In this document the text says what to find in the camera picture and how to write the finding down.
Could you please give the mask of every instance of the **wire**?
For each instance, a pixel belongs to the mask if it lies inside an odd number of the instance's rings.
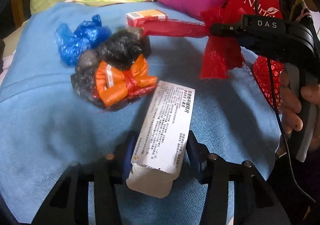
[[[255,14],[259,15],[258,13],[258,4],[259,4],[259,0],[255,1]],[[305,197],[307,197],[312,203],[315,203],[316,201],[309,195],[307,194],[304,190],[301,189],[301,187],[298,185],[295,177],[294,177],[294,173],[293,173],[293,169],[292,169],[292,163],[291,163],[291,157],[290,157],[290,152],[289,152],[289,147],[288,147],[288,142],[286,139],[286,135],[284,133],[283,127],[282,127],[282,123],[280,120],[280,116],[279,116],[279,112],[278,112],[278,105],[276,102],[276,95],[275,95],[275,87],[274,87],[274,83],[273,83],[273,75],[272,75],[272,67],[271,67],[271,60],[268,59],[268,70],[269,70],[269,78],[270,78],[270,85],[271,85],[271,93],[272,93],[272,101],[273,101],[273,109],[274,112],[276,114],[276,118],[277,118],[277,122],[280,128],[280,132],[281,132],[281,137],[283,139],[284,145],[285,145],[285,149],[287,151],[287,155],[288,155],[288,161],[289,161],[289,167],[290,167],[290,173],[291,173],[291,177],[292,180],[295,184],[295,186],[298,188],[298,190],[305,195]]]

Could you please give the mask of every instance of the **human hand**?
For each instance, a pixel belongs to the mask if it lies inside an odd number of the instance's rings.
[[[281,96],[281,113],[282,113],[282,127],[286,134],[290,134],[292,130],[300,131],[303,127],[302,120],[297,113],[301,111],[301,102],[288,88],[289,76],[287,72],[283,71],[280,75],[280,96]],[[320,85],[305,86],[301,89],[302,97],[310,103],[320,105]],[[318,118],[312,140],[309,146],[310,151],[320,148],[320,112],[318,111]]]

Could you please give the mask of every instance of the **blue blanket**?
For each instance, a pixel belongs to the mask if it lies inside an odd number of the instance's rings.
[[[169,18],[196,20],[159,3],[87,7],[58,3],[32,16],[0,88],[0,192],[20,222],[31,222],[42,201],[72,161],[88,163],[113,151],[129,130],[140,131],[151,96],[118,112],[95,108],[76,95],[53,35],[60,23],[73,31],[100,14],[112,32],[125,14],[159,9]],[[273,111],[252,77],[256,56],[242,49],[246,63],[224,80],[199,78],[207,38],[151,37],[150,75],[196,90],[190,129],[225,160],[252,161],[264,178],[274,165],[279,131]],[[185,160],[180,177],[164,199],[117,186],[123,224],[198,224],[207,186],[192,177]],[[233,215],[230,186],[228,219]]]

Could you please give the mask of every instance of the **blue plastic bag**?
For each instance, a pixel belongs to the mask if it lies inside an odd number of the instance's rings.
[[[68,66],[75,66],[81,55],[89,49],[96,49],[101,42],[111,35],[107,26],[102,26],[100,15],[92,17],[92,21],[83,21],[72,33],[66,23],[62,23],[54,34],[54,42],[58,47],[60,58]]]

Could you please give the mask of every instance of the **orange bow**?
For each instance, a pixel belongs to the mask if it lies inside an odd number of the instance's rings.
[[[148,63],[141,54],[130,70],[120,71],[102,61],[95,74],[97,92],[106,107],[123,100],[146,94],[154,87],[157,77],[148,76]]]

